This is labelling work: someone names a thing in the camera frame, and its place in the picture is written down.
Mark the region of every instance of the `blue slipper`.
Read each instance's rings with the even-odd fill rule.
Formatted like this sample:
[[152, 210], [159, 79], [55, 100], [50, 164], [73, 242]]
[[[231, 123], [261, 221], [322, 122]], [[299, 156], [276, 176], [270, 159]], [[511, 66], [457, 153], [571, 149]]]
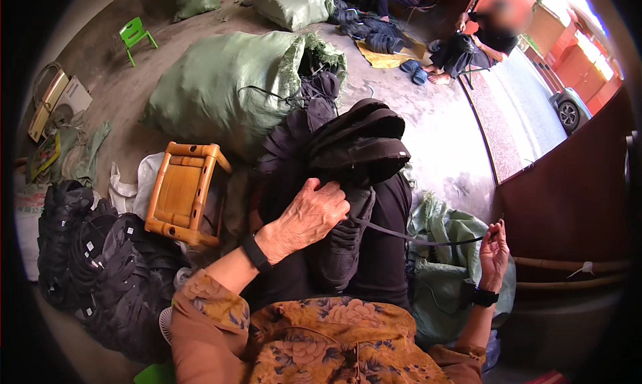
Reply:
[[428, 80], [428, 72], [424, 71], [423, 69], [419, 68], [415, 72], [414, 75], [412, 75], [412, 81], [415, 84], [422, 85], [425, 84], [426, 81]]
[[416, 59], [409, 59], [400, 66], [401, 70], [404, 72], [414, 72], [419, 67], [421, 67], [421, 63]]

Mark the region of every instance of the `floral shirt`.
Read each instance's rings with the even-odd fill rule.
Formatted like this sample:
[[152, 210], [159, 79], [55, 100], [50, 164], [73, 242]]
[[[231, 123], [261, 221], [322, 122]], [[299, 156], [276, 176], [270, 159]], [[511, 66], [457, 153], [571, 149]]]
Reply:
[[350, 297], [278, 302], [250, 316], [240, 296], [197, 272], [176, 292], [179, 383], [481, 383], [485, 349], [414, 343], [404, 309]]

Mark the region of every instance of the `pile of black shoe uppers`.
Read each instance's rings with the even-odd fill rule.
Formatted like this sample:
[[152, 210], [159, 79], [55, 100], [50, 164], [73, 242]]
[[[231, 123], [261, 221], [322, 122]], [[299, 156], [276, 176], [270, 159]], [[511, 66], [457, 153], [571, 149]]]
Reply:
[[335, 10], [327, 22], [339, 25], [339, 30], [357, 40], [365, 40], [370, 51], [394, 54], [413, 43], [397, 25], [356, 11], [357, 0], [333, 0]]
[[105, 348], [134, 362], [166, 362], [172, 350], [158, 315], [189, 262], [172, 240], [145, 231], [137, 215], [119, 216], [107, 199], [95, 210], [93, 203], [92, 189], [76, 180], [47, 190], [38, 220], [42, 296], [73, 313]]

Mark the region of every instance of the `wrinkled hand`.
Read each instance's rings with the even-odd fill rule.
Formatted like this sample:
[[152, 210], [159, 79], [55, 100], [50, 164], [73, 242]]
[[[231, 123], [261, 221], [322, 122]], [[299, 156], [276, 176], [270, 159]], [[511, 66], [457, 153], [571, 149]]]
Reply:
[[255, 240], [270, 264], [275, 265], [323, 239], [339, 221], [347, 219], [349, 211], [350, 204], [337, 182], [321, 187], [319, 179], [310, 178], [281, 217], [261, 228]]
[[472, 34], [470, 36], [470, 39], [472, 40], [473, 43], [475, 43], [477, 47], [480, 47], [480, 48], [482, 47], [482, 43], [479, 41], [479, 38], [476, 35]]
[[499, 293], [502, 280], [509, 266], [509, 246], [506, 244], [506, 229], [504, 220], [488, 227], [481, 241], [479, 261], [481, 263], [481, 280], [479, 288]]

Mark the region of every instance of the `street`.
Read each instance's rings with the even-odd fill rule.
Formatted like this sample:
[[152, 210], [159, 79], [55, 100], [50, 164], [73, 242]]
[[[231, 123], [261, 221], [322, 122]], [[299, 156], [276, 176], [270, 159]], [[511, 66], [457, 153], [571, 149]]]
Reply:
[[553, 106], [552, 94], [524, 53], [515, 48], [507, 61], [482, 72], [527, 166], [567, 138]]

